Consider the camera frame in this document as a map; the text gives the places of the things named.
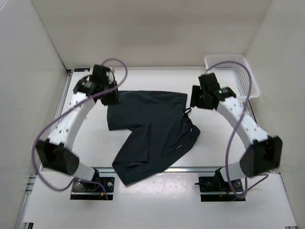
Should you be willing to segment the dark navy shorts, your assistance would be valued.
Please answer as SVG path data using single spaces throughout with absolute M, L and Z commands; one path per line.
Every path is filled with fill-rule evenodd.
M 107 123 L 110 131 L 131 131 L 112 163 L 124 185 L 166 170 L 196 143 L 201 131 L 188 116 L 187 94 L 120 91 L 119 98 Z

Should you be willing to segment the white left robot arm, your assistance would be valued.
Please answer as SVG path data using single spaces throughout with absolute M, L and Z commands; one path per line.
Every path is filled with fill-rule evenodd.
M 89 191 L 98 189 L 100 179 L 96 170 L 82 163 L 72 148 L 82 123 L 98 100 L 105 106 L 120 103 L 113 71 L 103 65 L 95 65 L 90 75 L 76 83 L 68 114 L 60 119 L 46 140 L 38 140 L 36 144 L 45 168 L 83 180 Z

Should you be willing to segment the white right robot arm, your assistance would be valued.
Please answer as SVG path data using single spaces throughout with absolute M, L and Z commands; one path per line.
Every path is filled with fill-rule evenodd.
M 233 127 L 245 147 L 241 159 L 216 170 L 214 186 L 221 191 L 231 181 L 255 177 L 280 166 L 282 139 L 271 136 L 244 111 L 243 104 L 229 87 L 220 87 L 214 73 L 199 76 L 199 86 L 192 87 L 191 107 L 216 110 Z

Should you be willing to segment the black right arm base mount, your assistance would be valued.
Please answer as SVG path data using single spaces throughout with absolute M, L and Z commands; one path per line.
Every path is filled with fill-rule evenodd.
M 195 185 L 199 186 L 201 202 L 245 201 L 245 198 L 235 196 L 229 183 L 224 181 L 220 169 L 217 169 L 213 176 L 201 176 L 198 179 Z

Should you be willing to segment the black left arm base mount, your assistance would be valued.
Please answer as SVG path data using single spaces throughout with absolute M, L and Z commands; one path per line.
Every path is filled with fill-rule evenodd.
M 93 183 L 74 181 L 70 200 L 113 200 L 115 177 L 100 175 L 95 169 Z

